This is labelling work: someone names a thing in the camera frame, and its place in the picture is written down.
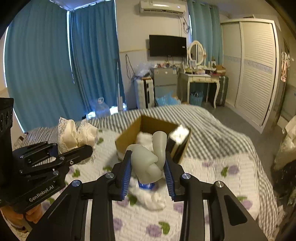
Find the person's left hand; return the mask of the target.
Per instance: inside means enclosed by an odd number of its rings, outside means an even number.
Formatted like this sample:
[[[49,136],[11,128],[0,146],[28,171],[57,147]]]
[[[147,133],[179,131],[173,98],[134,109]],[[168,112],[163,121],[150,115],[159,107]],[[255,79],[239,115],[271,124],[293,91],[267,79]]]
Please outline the person's left hand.
[[[17,213],[11,206],[4,206],[1,207],[1,213],[5,221],[14,229],[21,232],[30,232],[32,230],[32,225],[30,225],[29,222],[34,224],[38,223],[44,214],[44,210],[41,204],[26,213]]]

